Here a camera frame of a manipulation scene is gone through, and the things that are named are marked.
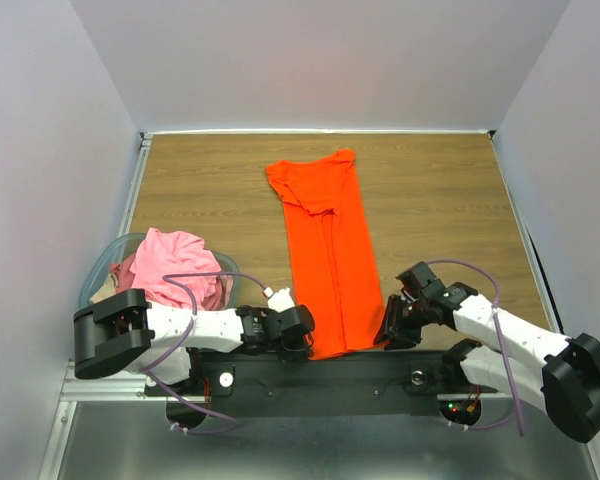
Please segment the orange t shirt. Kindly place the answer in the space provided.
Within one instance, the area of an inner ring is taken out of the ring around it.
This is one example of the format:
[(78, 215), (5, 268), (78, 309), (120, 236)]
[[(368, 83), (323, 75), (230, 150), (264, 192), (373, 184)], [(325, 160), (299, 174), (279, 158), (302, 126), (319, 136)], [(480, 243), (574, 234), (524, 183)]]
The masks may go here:
[(313, 315), (313, 357), (370, 349), (384, 298), (351, 149), (281, 160), (266, 176), (281, 201), (293, 290)]

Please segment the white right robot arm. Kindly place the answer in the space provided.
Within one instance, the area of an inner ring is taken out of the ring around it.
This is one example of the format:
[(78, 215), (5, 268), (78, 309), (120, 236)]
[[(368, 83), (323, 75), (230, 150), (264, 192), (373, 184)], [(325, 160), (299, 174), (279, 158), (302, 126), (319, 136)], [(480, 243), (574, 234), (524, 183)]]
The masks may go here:
[(514, 416), (527, 403), (545, 413), (567, 437), (591, 441), (600, 431), (600, 341), (569, 337), (517, 317), (476, 289), (445, 285), (428, 262), (398, 275), (400, 293), (389, 297), (374, 338), (388, 350), (410, 349), (423, 327), (444, 325), (465, 335), (440, 366), (443, 384), (510, 395)]

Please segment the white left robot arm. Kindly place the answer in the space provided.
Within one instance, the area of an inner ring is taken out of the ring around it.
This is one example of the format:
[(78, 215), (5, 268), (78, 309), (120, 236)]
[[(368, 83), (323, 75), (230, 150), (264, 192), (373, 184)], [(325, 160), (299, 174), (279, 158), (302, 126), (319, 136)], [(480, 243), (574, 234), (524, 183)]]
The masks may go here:
[(267, 305), (225, 310), (176, 308), (129, 289), (79, 310), (73, 319), (74, 375), (80, 380), (120, 372), (155, 375), (179, 393), (195, 392), (203, 371), (188, 351), (284, 358), (309, 349), (315, 321), (288, 288), (267, 288)]

